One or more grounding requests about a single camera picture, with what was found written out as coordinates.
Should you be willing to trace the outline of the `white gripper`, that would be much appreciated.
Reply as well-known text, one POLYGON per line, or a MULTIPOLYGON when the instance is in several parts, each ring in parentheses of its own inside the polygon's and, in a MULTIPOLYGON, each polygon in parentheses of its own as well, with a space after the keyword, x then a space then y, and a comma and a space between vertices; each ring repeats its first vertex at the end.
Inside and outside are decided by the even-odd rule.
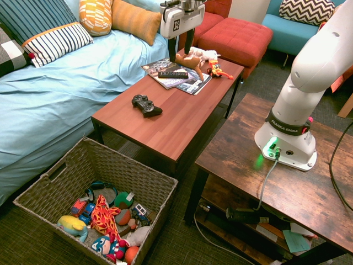
POLYGON ((205 14, 206 1, 164 1, 159 10, 162 15, 161 35, 168 40, 170 62, 175 62, 177 36, 186 32, 184 52, 192 47, 195 27, 199 26, 205 14))

